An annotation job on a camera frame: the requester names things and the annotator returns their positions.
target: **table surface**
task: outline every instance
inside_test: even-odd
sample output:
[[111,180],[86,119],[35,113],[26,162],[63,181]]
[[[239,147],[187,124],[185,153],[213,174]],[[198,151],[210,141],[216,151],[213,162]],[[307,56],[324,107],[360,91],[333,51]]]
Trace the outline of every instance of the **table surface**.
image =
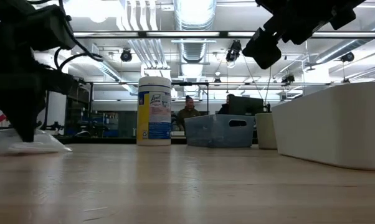
[[70,147],[0,157],[0,223],[375,224],[375,172],[255,148]]

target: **person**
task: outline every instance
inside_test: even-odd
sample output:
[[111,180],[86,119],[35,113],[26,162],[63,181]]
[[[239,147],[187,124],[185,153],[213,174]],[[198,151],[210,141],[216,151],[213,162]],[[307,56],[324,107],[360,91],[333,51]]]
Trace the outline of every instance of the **person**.
[[226,96],[226,104],[222,105],[222,108],[218,111],[218,114],[229,114],[229,100],[232,96],[235,95],[229,94]]
[[185,118],[193,118],[196,116],[200,116],[200,112],[194,109],[193,99],[190,96],[186,96],[185,108],[179,111],[178,118],[176,121],[179,126],[179,130],[185,130]]

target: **cylindrical container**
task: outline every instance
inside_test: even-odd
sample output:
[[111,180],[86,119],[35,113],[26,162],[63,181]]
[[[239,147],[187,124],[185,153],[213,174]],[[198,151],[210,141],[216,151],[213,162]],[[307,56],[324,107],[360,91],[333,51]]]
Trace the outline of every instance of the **cylindrical container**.
[[139,79],[138,131],[139,146],[171,144],[171,81],[163,77]]
[[258,145],[260,149],[277,149],[275,129],[273,127],[272,113],[255,115],[257,125]]

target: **plastic bag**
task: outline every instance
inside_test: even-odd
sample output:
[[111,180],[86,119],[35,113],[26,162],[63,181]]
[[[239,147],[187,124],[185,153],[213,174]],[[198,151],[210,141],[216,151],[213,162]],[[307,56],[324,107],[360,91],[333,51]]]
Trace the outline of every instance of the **plastic bag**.
[[15,129],[0,130],[0,155],[70,152],[51,134],[36,130],[34,142],[23,142]]

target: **computer monitor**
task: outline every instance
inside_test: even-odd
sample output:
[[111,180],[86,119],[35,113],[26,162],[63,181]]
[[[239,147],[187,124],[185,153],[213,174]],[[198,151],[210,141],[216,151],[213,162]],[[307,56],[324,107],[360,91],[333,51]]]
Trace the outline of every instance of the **computer monitor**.
[[229,98],[229,114],[255,116],[264,113],[263,99],[231,96]]

